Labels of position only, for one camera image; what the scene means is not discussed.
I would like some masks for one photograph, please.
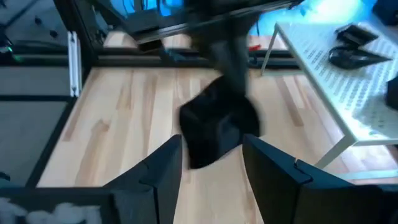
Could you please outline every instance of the black panel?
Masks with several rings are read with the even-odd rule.
[[[182,137],[174,135],[144,159],[149,173],[141,182],[151,185],[159,211],[159,224],[173,223],[182,174]]]
[[[294,224],[376,224],[381,209],[382,190],[375,185],[329,190],[303,187]]]
[[[383,203],[378,223],[398,223],[398,185],[379,185],[383,190]]]
[[[353,184],[331,175],[323,170],[320,170],[304,161],[298,160],[296,167],[302,172],[312,177],[312,182],[307,183],[305,186],[316,189],[330,189],[336,187],[351,187]]]
[[[300,186],[311,178],[295,169],[294,157],[254,136],[245,136],[243,158],[264,223],[292,223]]]
[[[260,69],[263,63],[263,59],[254,58],[249,59],[249,68]],[[149,68],[213,68],[208,60],[203,58],[185,58],[180,61],[170,62],[161,60],[160,58],[154,58],[153,56],[145,56],[142,58],[134,57],[120,57],[115,56],[114,58],[100,57],[100,59],[93,65],[95,67],[149,67]],[[294,59],[284,58],[270,58],[266,69],[299,69],[297,62]]]
[[[154,192],[114,191],[114,202],[120,224],[157,224],[158,213],[154,203]]]

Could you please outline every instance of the black cloth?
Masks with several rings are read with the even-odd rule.
[[[224,76],[181,106],[179,120],[191,169],[217,161],[242,144],[243,134],[260,135],[256,109],[244,95],[230,90]]]

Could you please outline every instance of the black metal frame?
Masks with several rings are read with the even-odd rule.
[[[156,52],[140,52],[130,48],[95,48],[86,29],[83,17],[75,0],[53,0],[60,17],[69,31],[74,31],[79,37],[81,46],[81,64],[83,70],[83,84],[92,67],[165,67],[165,68],[211,68],[207,59],[200,57],[196,50],[172,49],[185,57],[175,63],[165,62]],[[3,66],[28,66],[28,67],[66,67],[68,66],[68,47],[26,47],[13,46],[14,55],[20,57],[20,61],[0,61]],[[266,50],[257,50],[249,53],[249,67],[261,68]],[[273,50],[267,64],[268,69],[298,69],[296,61],[287,50]],[[76,98],[70,96],[45,96],[45,95],[3,95],[0,101],[62,101],[67,105],[56,124],[40,159],[37,161],[27,187],[35,187],[40,180],[50,155],[61,135],[62,129],[76,103]]]

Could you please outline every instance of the white pegboard shelf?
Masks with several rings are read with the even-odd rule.
[[[393,60],[348,71],[328,62],[329,50],[341,45],[334,31],[344,24],[276,24],[300,66],[345,134],[355,145],[398,144],[398,111],[384,102],[386,82],[398,72],[398,46],[379,35],[364,49]]]

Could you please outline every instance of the metal bar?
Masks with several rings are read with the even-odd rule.
[[[0,62],[0,67],[13,67],[13,66],[23,66],[23,67],[68,67],[68,58],[23,58],[21,60],[5,61]]]
[[[134,0],[134,10],[136,12],[144,10],[144,6],[142,5],[141,0]]]
[[[197,50],[193,49],[179,49],[179,48],[168,48],[175,53],[180,54],[183,57],[201,57]],[[143,55],[152,55],[152,56],[159,56],[158,52],[151,51],[151,52],[141,52],[138,49],[134,48],[121,48],[121,47],[105,47],[100,49],[95,49],[96,53],[99,56],[105,55],[133,55],[133,56],[143,56]],[[255,50],[249,52],[249,57],[262,57],[266,56],[267,50]],[[270,57],[277,57],[277,58],[293,58],[292,54],[288,50],[272,50]]]
[[[274,46],[274,42],[275,42],[277,34],[278,34],[278,30],[275,28],[274,34],[272,35],[271,41],[269,42],[268,52],[266,54],[266,57],[264,58],[262,66],[261,66],[260,75],[263,75],[264,70],[266,69],[266,66],[267,66],[267,63],[268,63],[268,60],[269,60],[269,56],[271,55],[272,47]]]
[[[347,174],[336,174],[337,177],[344,180],[366,180],[383,179],[398,177],[398,169],[395,170],[369,170],[362,172],[352,172]]]
[[[80,77],[81,77],[81,68],[80,66],[80,56],[79,56],[79,38],[77,37],[76,32],[72,32],[72,67],[69,66],[69,69],[73,69],[73,87],[75,89],[75,96],[80,96]]]
[[[53,132],[47,141],[47,144],[40,155],[40,159],[36,162],[36,165],[26,183],[26,187],[36,187],[37,183],[39,183],[40,177],[42,176],[45,166],[47,165],[50,156],[57,145],[58,139],[62,133],[63,127],[68,121],[69,115],[72,112],[73,106],[76,103],[76,98],[70,98],[67,101],[67,105],[63,110],[57,124],[55,125]]]
[[[262,60],[258,60],[256,65],[249,64],[249,68],[260,69]],[[134,58],[134,57],[100,57],[96,67],[153,67],[153,68],[213,68],[210,62],[203,58],[192,58],[179,62],[165,62],[159,58]],[[267,69],[299,69],[293,59],[270,58]]]
[[[322,158],[315,164],[319,169],[325,168],[333,162],[341,153],[355,143],[352,136],[343,136]]]
[[[83,69],[83,72],[82,72],[82,74],[81,74],[81,85],[83,86],[85,83],[86,83],[86,80],[87,80],[87,78],[88,78],[88,75],[90,74],[90,72],[91,72],[91,67],[89,67],[89,68],[82,68]]]
[[[0,95],[0,101],[68,101],[63,95]]]
[[[77,73],[77,82],[78,82],[77,83],[77,88],[78,88],[79,96],[80,96],[80,93],[81,93],[81,91],[83,89],[83,79],[82,79],[82,74],[81,74],[81,70],[83,68],[82,68],[82,64],[81,64],[80,40],[79,40],[77,35],[76,35],[76,40],[77,40],[77,45],[76,45],[76,47],[77,47],[77,50],[76,50],[76,53],[77,53],[77,69],[78,69],[78,73]]]
[[[35,55],[66,55],[68,53],[68,47],[31,47],[24,45],[13,45],[12,53],[14,55],[25,55],[25,54],[35,54]]]
[[[244,17],[244,16],[258,13],[258,12],[265,13],[265,12],[270,12],[270,11],[274,11],[277,9],[287,8],[287,7],[290,7],[291,5],[292,5],[291,0],[285,0],[285,1],[279,1],[279,2],[265,3],[265,4],[258,5],[258,6],[247,7],[244,9],[238,9],[238,10],[226,13],[226,14],[215,16],[215,17],[211,18],[210,21],[201,22],[201,23],[195,25],[195,27],[189,27],[187,24],[176,24],[174,26],[168,26],[168,27],[161,28],[161,29],[153,31],[153,32],[135,35],[134,40],[138,44],[143,44],[146,42],[166,38],[171,35],[181,34],[183,32],[186,32],[189,29],[198,29],[201,27],[211,25],[216,22],[221,22],[221,21],[225,20],[225,17]]]
[[[90,67],[98,58],[91,44],[80,11],[74,0],[54,0],[55,6],[69,31],[75,31],[80,40],[82,65]]]
[[[70,96],[75,96],[75,69],[73,68],[75,66],[75,62],[73,59],[73,51],[74,51],[74,42],[73,40],[73,34],[72,32],[68,32],[68,58],[69,58],[69,91],[70,91]]]
[[[354,146],[393,146],[398,144],[398,139],[368,139],[360,140]]]

